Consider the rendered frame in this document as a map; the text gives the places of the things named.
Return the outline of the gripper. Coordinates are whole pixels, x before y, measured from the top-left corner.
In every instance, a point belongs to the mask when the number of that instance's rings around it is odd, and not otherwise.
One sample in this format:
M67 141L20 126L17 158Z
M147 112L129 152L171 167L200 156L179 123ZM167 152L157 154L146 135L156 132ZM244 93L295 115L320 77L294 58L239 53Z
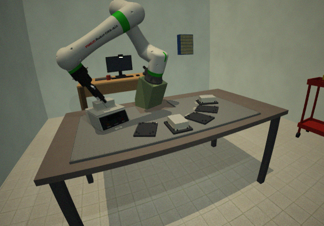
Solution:
M101 94L101 92L96 88L96 86L91 84L91 81L92 81L92 78L87 74L85 77L83 77L78 82L81 84L82 87L86 87L97 100L102 101L106 107L109 107L110 104L108 103L108 101Z

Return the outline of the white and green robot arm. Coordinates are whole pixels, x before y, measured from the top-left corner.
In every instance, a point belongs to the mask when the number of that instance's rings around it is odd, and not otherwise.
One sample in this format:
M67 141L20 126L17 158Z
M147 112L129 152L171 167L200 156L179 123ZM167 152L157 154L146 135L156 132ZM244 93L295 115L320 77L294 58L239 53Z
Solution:
M126 33L138 55L149 62L148 68L143 66L145 81L154 85L162 84L168 53L151 45L138 27L145 17L143 7L138 3L113 0L109 12L111 16L92 31L59 49L56 53L57 64L67 70L73 80L79 81L88 73L88 67L81 62L105 43Z

